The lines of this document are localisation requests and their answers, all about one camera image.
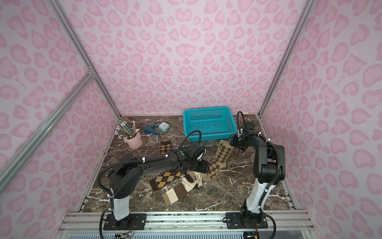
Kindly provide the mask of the beige green argyle sock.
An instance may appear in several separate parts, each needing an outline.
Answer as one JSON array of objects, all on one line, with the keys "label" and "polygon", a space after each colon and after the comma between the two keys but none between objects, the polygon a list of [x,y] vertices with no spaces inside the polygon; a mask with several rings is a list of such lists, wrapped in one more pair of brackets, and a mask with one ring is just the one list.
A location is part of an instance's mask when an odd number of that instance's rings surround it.
[{"label": "beige green argyle sock", "polygon": [[184,173],[182,184],[184,185],[185,189],[189,192],[195,187],[202,187],[203,179],[199,172],[187,171]]},{"label": "beige green argyle sock", "polygon": [[233,146],[225,140],[220,140],[214,159],[209,162],[208,173],[202,173],[202,179],[205,181],[214,180],[217,175],[226,167],[226,163],[233,151]]}]

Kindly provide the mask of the brown cream striped sock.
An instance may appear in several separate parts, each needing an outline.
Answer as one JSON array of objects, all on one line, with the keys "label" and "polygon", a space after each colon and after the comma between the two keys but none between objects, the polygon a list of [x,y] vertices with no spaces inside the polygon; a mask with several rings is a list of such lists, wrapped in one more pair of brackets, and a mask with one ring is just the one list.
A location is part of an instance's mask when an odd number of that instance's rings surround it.
[{"label": "brown cream striped sock", "polygon": [[170,206],[180,199],[186,197],[188,193],[198,184],[199,183],[197,180],[194,182],[189,182],[186,178],[183,178],[180,184],[176,185],[174,188],[171,188],[162,195],[166,206]]}]

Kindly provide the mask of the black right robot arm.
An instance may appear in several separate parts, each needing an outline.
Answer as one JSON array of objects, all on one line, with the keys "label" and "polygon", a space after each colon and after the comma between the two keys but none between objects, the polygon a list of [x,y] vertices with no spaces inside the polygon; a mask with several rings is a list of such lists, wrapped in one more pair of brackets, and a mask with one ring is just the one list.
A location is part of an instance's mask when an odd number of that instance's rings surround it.
[{"label": "black right robot arm", "polygon": [[265,202],[271,191],[284,180],[286,175],[285,148],[271,142],[262,132],[255,131],[255,124],[252,121],[246,121],[239,127],[230,145],[241,151],[246,151],[249,147],[255,149],[253,162],[255,183],[250,196],[241,207],[241,223],[249,227],[265,222]]}]

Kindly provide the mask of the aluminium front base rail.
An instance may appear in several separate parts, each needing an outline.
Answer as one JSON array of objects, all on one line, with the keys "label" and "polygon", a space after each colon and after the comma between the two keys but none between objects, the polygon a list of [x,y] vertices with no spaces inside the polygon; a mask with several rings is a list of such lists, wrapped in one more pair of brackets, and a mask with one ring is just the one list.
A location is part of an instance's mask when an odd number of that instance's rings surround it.
[{"label": "aluminium front base rail", "polygon": [[272,220],[264,219],[260,226],[244,227],[240,218],[233,222],[225,211],[140,212],[132,213],[134,230],[125,222],[105,226],[106,239],[268,239],[276,228],[277,239],[316,239],[312,220],[305,210],[268,211]]}]

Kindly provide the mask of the pink metal pencil cup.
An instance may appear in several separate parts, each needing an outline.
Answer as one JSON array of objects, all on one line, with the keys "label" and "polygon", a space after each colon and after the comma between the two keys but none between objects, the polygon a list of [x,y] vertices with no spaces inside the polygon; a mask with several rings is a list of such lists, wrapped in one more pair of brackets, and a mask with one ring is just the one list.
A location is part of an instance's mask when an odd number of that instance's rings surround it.
[{"label": "pink metal pencil cup", "polygon": [[137,133],[133,138],[125,138],[123,141],[130,147],[130,149],[138,149],[143,143],[140,133]]}]

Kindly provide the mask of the dark teal stapler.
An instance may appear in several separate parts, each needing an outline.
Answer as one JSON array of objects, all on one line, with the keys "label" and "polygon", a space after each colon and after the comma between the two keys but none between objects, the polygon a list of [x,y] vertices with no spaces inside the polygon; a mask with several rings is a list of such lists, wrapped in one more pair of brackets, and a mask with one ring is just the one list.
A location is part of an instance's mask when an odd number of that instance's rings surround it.
[{"label": "dark teal stapler", "polygon": [[159,126],[161,123],[155,123],[155,124],[152,124],[152,125],[149,125],[149,126],[145,126],[143,128],[143,131],[148,133],[148,134],[155,134],[155,135],[160,135],[161,133],[159,131],[157,131],[155,128],[157,126]]}]

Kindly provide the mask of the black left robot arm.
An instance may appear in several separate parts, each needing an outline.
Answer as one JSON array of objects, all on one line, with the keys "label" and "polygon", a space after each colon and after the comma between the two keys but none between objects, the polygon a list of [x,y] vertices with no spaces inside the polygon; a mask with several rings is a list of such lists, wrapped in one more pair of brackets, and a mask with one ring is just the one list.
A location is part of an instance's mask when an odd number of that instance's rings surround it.
[{"label": "black left robot arm", "polygon": [[116,221],[130,216],[130,195],[140,178],[166,170],[186,170],[199,173],[209,171],[209,163],[203,159],[206,149],[198,142],[186,148],[171,149],[167,154],[137,158],[132,154],[124,160],[100,171],[96,183],[110,198],[112,215]]}]

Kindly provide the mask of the bundle of coloured pencils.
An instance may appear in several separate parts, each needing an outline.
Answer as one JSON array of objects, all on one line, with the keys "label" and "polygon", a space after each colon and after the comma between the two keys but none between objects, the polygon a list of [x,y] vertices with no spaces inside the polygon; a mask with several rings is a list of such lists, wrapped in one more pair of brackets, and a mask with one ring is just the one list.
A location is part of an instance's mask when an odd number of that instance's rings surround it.
[{"label": "bundle of coloured pencils", "polygon": [[135,121],[131,123],[127,123],[126,121],[122,121],[115,129],[114,134],[119,139],[133,139],[138,135],[139,128],[136,126]]}]

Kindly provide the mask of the brown yellow argyle sock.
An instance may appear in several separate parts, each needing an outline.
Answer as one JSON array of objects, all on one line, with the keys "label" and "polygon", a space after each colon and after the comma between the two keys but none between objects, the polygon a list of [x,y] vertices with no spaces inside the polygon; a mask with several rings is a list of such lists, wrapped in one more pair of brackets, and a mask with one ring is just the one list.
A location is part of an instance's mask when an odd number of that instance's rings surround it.
[{"label": "brown yellow argyle sock", "polygon": [[170,140],[161,142],[160,153],[162,155],[168,154],[171,149],[172,149],[172,142]]},{"label": "brown yellow argyle sock", "polygon": [[150,186],[153,191],[158,191],[163,189],[166,185],[170,184],[174,180],[177,180],[182,177],[182,173],[176,169],[161,173],[156,178],[153,178],[149,181]]}]

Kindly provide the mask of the small mint alarm clock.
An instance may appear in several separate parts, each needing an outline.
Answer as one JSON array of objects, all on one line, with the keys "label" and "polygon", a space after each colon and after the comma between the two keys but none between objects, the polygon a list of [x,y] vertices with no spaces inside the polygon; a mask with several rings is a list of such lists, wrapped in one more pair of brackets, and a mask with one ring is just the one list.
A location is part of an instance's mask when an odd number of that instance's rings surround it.
[{"label": "small mint alarm clock", "polygon": [[159,125],[158,125],[158,129],[162,132],[166,132],[168,129],[170,128],[170,125],[166,122],[161,122]]}]

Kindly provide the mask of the teal plastic mesh basket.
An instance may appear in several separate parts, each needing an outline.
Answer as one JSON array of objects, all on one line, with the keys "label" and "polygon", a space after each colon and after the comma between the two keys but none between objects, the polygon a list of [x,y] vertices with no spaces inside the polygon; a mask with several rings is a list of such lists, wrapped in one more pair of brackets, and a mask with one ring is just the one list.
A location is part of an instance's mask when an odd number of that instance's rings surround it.
[{"label": "teal plastic mesh basket", "polygon": [[202,133],[202,141],[228,139],[237,133],[237,125],[228,107],[188,109],[183,113],[185,136]]}]

